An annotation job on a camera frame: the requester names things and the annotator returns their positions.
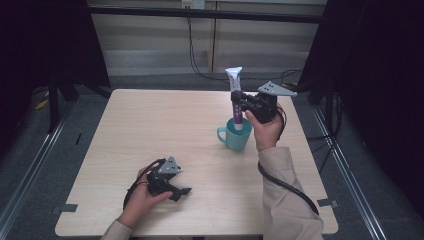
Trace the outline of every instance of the cable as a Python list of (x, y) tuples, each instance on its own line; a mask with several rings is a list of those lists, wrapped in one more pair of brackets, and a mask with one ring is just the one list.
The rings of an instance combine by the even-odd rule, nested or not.
[[(197, 63), (196, 63), (196, 59), (194, 57), (194, 46), (193, 46), (191, 18), (190, 17), (187, 18), (187, 24), (188, 24), (189, 44), (190, 44), (190, 46), (189, 46), (189, 50), (190, 50), (190, 65), (191, 65), (191, 68), (193, 69), (193, 71), (197, 75), (199, 75), (199, 76), (201, 76), (203, 78), (206, 78), (206, 79), (209, 79), (209, 80), (221, 81), (223, 83), (230, 84), (227, 78), (209, 77), (209, 76), (204, 75), (199, 70), (199, 68), (197, 66)], [(243, 78), (243, 80), (265, 80), (265, 81), (271, 81), (271, 80), (280, 80), (281, 79), (281, 83), (283, 83), (285, 77), (288, 77), (288, 76), (290, 76), (290, 75), (292, 75), (292, 74), (294, 74), (296, 72), (299, 72), (299, 71), (303, 71), (303, 68), (285, 70), (284, 72), (281, 73), (281, 76), (279, 76), (279, 77), (270, 77), (270, 78), (253, 78), (253, 77), (250, 77), (250, 78)], [(242, 89), (242, 90), (248, 91), (248, 92), (257, 92), (257, 89), (255, 89), (255, 90), (252, 90), (252, 89)]]
[(137, 179), (134, 181), (134, 183), (131, 185), (131, 187), (127, 190), (127, 195), (125, 195), (125, 199), (124, 199), (124, 209), (125, 206), (127, 206), (128, 201), (130, 200), (131, 194), (134, 192), (134, 190), (137, 188), (140, 179), (144, 176), (144, 174), (146, 174), (148, 171), (150, 171), (150, 169), (153, 167), (153, 165), (160, 163), (161, 161), (163, 161), (163, 159), (158, 159), (154, 162), (152, 162), (149, 166), (147, 166), (141, 173), (140, 175), (137, 177)]
[(281, 118), (281, 122), (282, 122), (280, 133), (278, 135), (278, 140), (280, 140), (280, 137), (283, 134), (284, 129), (286, 128), (286, 125), (287, 125), (287, 115), (286, 115), (286, 112), (284, 112), (283, 108), (280, 108), (280, 107), (277, 107), (277, 114)]
[[(324, 161), (323, 161), (323, 163), (321, 164), (321, 166), (320, 166), (320, 168), (318, 170), (318, 172), (320, 174), (321, 174), (322, 170), (324, 169), (325, 164), (327, 163), (327, 160), (328, 160), (328, 158), (330, 156), (331, 151), (334, 149), (334, 146), (335, 146), (336, 141), (337, 141), (337, 135), (338, 135), (338, 133), (340, 131), (341, 123), (342, 123), (343, 103), (342, 103), (342, 101), (341, 101), (340, 96), (338, 95), (338, 93), (335, 92), (333, 96), (336, 97), (336, 115), (337, 115), (336, 129), (334, 131), (331, 131), (333, 134), (319, 136), (319, 137), (308, 137), (308, 138), (306, 138), (308, 141), (320, 140), (320, 139), (329, 139), (329, 141), (330, 141), (330, 149), (328, 150), (328, 152), (327, 152), (327, 154), (326, 154), (326, 156), (324, 158)], [(313, 152), (316, 152), (317, 150), (319, 150), (321, 148), (323, 148), (325, 145), (327, 145), (327, 144), (324, 144), (321, 147), (313, 150), (312, 153)]]
[(317, 215), (319, 215), (318, 209), (315, 206), (314, 202), (302, 191), (300, 191), (299, 189), (295, 188), (294, 186), (285, 183), (283, 181), (281, 181), (278, 178), (275, 178), (271, 175), (269, 175), (265, 169), (263, 169), (262, 165), (258, 162), (258, 170), (259, 172), (262, 174), (262, 176), (264, 176), (266, 179), (268, 179), (270, 182), (277, 184), (280, 187), (283, 187), (287, 190), (289, 190), (290, 192), (298, 195), (299, 197), (301, 197), (303, 200), (305, 200), (305, 202), (309, 205), (309, 207), (312, 209), (312, 211), (314, 213), (316, 213)]

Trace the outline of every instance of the mug handle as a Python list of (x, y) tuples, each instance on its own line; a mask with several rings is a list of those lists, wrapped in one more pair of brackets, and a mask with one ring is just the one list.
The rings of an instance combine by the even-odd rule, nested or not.
[(226, 132), (227, 131), (227, 127), (219, 127), (218, 129), (216, 129), (216, 135), (218, 136), (219, 141), (223, 142), (223, 143), (227, 143), (227, 138), (223, 138), (221, 137), (221, 135), (219, 135), (220, 132)]

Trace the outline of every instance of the wooden table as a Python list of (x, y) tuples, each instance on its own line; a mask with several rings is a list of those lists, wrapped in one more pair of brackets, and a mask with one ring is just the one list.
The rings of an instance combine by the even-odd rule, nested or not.
[[(288, 117), (278, 144), (290, 147), (306, 194), (315, 203), (326, 199), (292, 100), (278, 101)], [(182, 171), (171, 184), (193, 189), (177, 203), (157, 205), (134, 236), (262, 234), (262, 176), (253, 134), (240, 153), (228, 150), (216, 136), (217, 127), (231, 117), (229, 92), (115, 90), (67, 200), (78, 208), (61, 213), (56, 233), (103, 235), (122, 212), (138, 170), (173, 155)], [(319, 211), (323, 232), (335, 233), (331, 207)]]

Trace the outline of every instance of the black tape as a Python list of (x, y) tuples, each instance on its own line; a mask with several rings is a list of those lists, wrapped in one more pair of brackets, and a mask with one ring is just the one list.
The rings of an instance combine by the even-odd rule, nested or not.
[(335, 200), (330, 200), (330, 199), (319, 199), (318, 201), (318, 205), (320, 207), (326, 207), (326, 206), (331, 206), (331, 208), (336, 208), (339, 206), (339, 204), (337, 203), (337, 201)]
[(77, 211), (78, 204), (63, 204), (60, 207), (53, 207), (50, 213), (52, 214), (58, 214), (62, 212), (76, 212)]

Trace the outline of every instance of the teal mug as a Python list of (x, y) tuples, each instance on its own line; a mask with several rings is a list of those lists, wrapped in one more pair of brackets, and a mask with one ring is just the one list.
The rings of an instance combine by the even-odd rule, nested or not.
[[(225, 137), (220, 135), (221, 132), (225, 132)], [(218, 139), (225, 143), (225, 145), (235, 151), (240, 152), (246, 146), (247, 140), (249, 139), (250, 133), (252, 132), (252, 124), (249, 120), (243, 118), (243, 130), (236, 130), (234, 127), (234, 119), (230, 119), (225, 127), (219, 127), (216, 130)]]

